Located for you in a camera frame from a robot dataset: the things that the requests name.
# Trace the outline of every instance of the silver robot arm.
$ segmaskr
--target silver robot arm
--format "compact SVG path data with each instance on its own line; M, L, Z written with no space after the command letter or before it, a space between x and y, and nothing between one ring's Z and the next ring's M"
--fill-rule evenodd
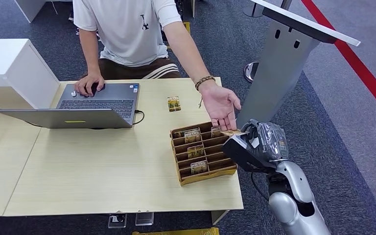
M251 119L223 146L224 153L249 172L265 173L269 206L288 235L330 235L302 169L288 160L284 131Z

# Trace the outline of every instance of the brown shorts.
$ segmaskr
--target brown shorts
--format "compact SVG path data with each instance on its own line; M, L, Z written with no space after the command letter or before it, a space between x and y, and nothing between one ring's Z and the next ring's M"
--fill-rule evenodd
M168 58L158 58L149 65L140 67L127 67L109 59L99 59L101 76L104 80L120 79L155 79L155 78L179 78L178 67Z

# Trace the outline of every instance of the wooden organizer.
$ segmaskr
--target wooden organizer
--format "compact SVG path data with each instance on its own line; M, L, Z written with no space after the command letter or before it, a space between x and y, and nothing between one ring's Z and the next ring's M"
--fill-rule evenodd
M175 138L175 133L194 128L200 128L201 140L198 142L185 144L185 137ZM222 150L222 146L228 136L222 135L220 137L211 138L211 122L206 122L198 125L187 126L171 131L171 145L175 157L176 168L178 171L178 178L181 186L211 179L221 175L234 174L237 170L237 165L233 160L227 157ZM204 145L205 155L202 157L188 159L187 149L189 147ZM191 175L191 163L207 160L207 172Z

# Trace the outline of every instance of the computer mouse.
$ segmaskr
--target computer mouse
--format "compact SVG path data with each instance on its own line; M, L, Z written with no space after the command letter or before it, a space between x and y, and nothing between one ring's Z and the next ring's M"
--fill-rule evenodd
M95 95L96 92L97 92L97 86L98 86L98 82L93 83L93 85L92 85L92 94L93 94L93 95ZM105 87L106 87L106 84L103 84L103 87L101 88L100 91L104 90Z

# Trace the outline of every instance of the red line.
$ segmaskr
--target red line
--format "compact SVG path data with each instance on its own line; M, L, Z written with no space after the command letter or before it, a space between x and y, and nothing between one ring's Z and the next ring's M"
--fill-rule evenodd
M302 2L319 24L334 29L331 23L327 20L324 14L322 14L322 12L318 9L318 7L313 3L312 0L302 0ZM344 58L347 60L349 65L359 76L359 78L365 84L368 90L370 90L370 92L376 98L376 78L374 77L374 75L368 70L368 68L358 58L358 56L350 48L350 46L348 46L347 43L341 40L337 40L335 42L335 46L336 48L338 48L342 56L344 56Z

